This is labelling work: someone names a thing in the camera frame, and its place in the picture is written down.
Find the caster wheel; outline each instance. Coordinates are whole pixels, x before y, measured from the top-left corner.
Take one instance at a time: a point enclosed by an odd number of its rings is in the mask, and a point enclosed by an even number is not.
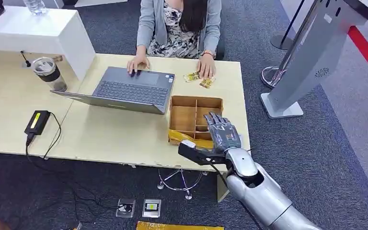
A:
[[[157,185],[157,188],[162,190],[164,189],[164,184],[162,182],[160,182],[158,185]]]

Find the laptop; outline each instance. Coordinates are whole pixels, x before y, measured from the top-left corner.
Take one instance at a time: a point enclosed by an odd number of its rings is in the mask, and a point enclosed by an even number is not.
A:
[[[51,92],[91,105],[165,114],[173,82],[171,73],[139,70],[129,74],[126,68],[108,67],[92,95]]]

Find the robotic arm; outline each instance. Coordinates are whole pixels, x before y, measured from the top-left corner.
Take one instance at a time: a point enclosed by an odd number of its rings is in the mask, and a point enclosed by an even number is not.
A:
[[[250,213],[271,230],[321,230],[292,206],[280,186],[253,161],[228,119],[210,113],[205,116],[214,142],[213,151],[198,149],[189,140],[180,143],[178,153],[199,165],[226,164],[226,185]]]

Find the gray cardigan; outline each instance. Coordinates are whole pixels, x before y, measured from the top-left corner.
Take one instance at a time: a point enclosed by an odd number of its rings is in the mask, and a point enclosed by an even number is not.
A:
[[[167,43],[167,30],[164,22],[164,0],[142,0],[140,8],[139,29],[137,46],[145,45],[149,48],[153,31],[156,29],[156,40],[160,44]],[[211,50],[215,52],[217,49],[220,31],[219,24],[221,22],[221,0],[208,0],[206,25],[201,30],[199,39],[199,50]]]

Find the black charger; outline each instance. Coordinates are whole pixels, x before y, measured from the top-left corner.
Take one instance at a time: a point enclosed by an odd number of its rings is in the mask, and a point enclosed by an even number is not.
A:
[[[30,119],[29,123],[27,124],[24,133],[27,134],[26,146],[29,146],[32,142],[33,138],[36,135],[41,135],[47,120],[50,117],[50,112],[47,110],[35,110],[33,113],[32,118]]]

